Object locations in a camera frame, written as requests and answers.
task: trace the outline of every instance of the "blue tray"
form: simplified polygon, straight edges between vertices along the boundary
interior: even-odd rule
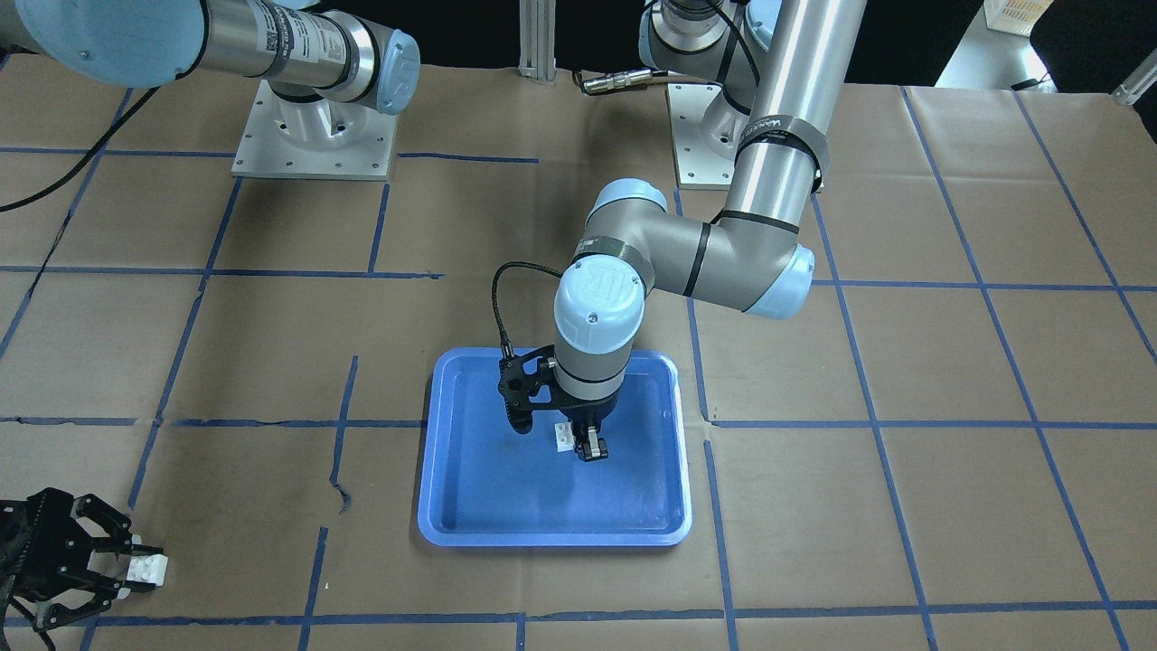
[[[445,547],[662,547],[691,531],[678,372],[635,352],[603,422],[610,457],[558,452],[558,412],[515,434],[498,393],[499,349],[439,360],[418,497],[418,528]]]

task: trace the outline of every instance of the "light blue joint cap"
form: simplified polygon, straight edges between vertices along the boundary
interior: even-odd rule
[[[791,318],[803,306],[803,301],[808,298],[813,271],[816,271],[816,253],[803,244],[796,244],[796,250],[791,253],[791,259],[788,260],[788,265],[783,267],[780,276],[744,313]]]
[[[650,9],[643,12],[643,16],[639,19],[639,60],[651,69],[658,69],[655,56],[650,52]]]
[[[16,0],[16,9],[49,56],[113,86],[174,81],[197,61],[205,38],[198,0]]]
[[[782,5],[781,0],[751,0],[747,5],[746,24],[751,25],[756,43],[765,52],[772,46],[772,34],[775,32],[775,23],[780,20]]]
[[[598,198],[595,199],[595,207],[590,208],[590,212],[587,213],[587,220],[589,221],[590,215],[595,214],[598,208],[619,199],[647,199],[648,201],[658,204],[658,207],[663,208],[663,212],[668,212],[666,197],[663,195],[663,192],[658,187],[655,187],[642,178],[619,178],[607,183],[598,193]]]
[[[422,56],[412,36],[393,30],[382,54],[382,69],[377,82],[377,111],[396,116],[406,110],[418,89]]]
[[[554,324],[575,350],[607,355],[634,339],[644,299],[642,278],[633,266],[613,256],[587,256],[562,273]]]

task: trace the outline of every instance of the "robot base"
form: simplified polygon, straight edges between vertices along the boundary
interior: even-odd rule
[[[398,118],[326,99],[295,104],[261,82],[234,176],[386,180]]]
[[[671,83],[666,102],[679,187],[727,190],[735,172],[735,143],[746,124],[721,97],[717,86]]]

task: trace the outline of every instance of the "black cable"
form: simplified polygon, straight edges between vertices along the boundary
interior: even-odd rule
[[[507,335],[506,325],[502,323],[502,313],[499,312],[499,279],[502,278],[503,271],[515,267],[541,271],[543,273],[550,273],[555,278],[562,278],[562,272],[557,268],[551,268],[550,266],[541,264],[535,264],[533,261],[522,260],[508,261],[494,272],[494,280],[491,281],[491,305],[494,308],[494,323],[499,327],[499,342],[502,345],[503,357],[514,357],[514,347],[510,346],[510,336]]]
[[[751,66],[751,75],[756,79],[756,86],[759,86],[759,66],[756,65],[756,57],[752,56],[751,47],[747,46],[747,40],[743,37],[743,34],[739,31],[739,27],[736,25],[730,17],[728,17],[727,12],[720,9],[718,5],[716,5],[712,0],[707,0],[707,3],[710,6],[712,9],[715,10],[718,17],[727,23],[728,29],[730,29],[731,34],[735,35],[735,39],[739,42],[739,47],[743,49],[743,56],[747,58],[747,65]]]
[[[96,143],[93,145],[93,147],[89,148],[88,151],[84,151],[84,155],[81,156],[80,161],[78,161],[72,169],[66,171],[64,176],[57,179],[56,183],[49,185],[44,190],[40,190],[39,192],[30,197],[24,197],[19,201],[13,201],[10,204],[0,206],[0,212],[8,212],[12,209],[16,209],[19,207],[24,207],[28,204],[38,201],[44,197],[47,197],[52,192],[56,192],[60,187],[64,187],[66,183],[68,183],[78,173],[80,173],[80,170],[84,169],[84,165],[87,165],[96,156],[97,151],[100,151],[105,145],[109,143],[109,140],[111,140],[112,136],[117,134],[117,131],[120,131],[120,127],[124,126],[125,123],[128,121],[128,119],[133,117],[137,113],[137,111],[139,111],[141,106],[143,106],[145,103],[148,102],[150,97],[153,97],[153,95],[156,94],[156,91],[157,91],[156,88],[149,88],[148,90],[146,90],[145,94],[141,95],[140,99],[137,99],[137,102],[132,105],[132,108],[125,111],[125,114],[117,118],[117,121],[112,123],[112,126],[110,126],[109,130],[104,132],[104,135],[101,135],[101,139],[97,140]]]

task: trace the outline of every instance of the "robotic arm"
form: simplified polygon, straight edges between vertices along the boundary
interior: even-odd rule
[[[708,79],[724,71],[724,102],[740,112],[750,102],[750,119],[732,120],[742,125],[737,136],[720,135],[724,143],[735,141],[736,156],[723,210],[703,223],[668,213],[663,193],[644,180],[606,185],[559,284],[554,346],[526,356],[540,358],[552,402],[559,394],[573,402],[563,414],[584,461],[606,458],[598,434],[653,288],[788,318],[811,287],[815,254],[797,241],[799,219],[827,169],[826,132],[864,0],[783,0],[774,32],[759,43],[758,86],[745,61],[727,58],[727,29],[709,2],[661,0],[643,15],[640,49],[649,64]],[[749,34],[756,23],[766,27],[766,20],[753,20],[766,3],[747,6]],[[515,365],[521,369],[526,358]],[[511,399],[528,405],[510,391],[510,379],[511,369],[503,368],[508,413]],[[519,387],[536,385],[533,378],[518,380]],[[518,417],[529,419],[529,412],[514,409],[516,430]],[[529,422],[523,429],[529,431]]]
[[[400,30],[270,0],[0,0],[0,45],[117,86],[161,86],[204,67],[385,114],[410,103],[420,64]]]

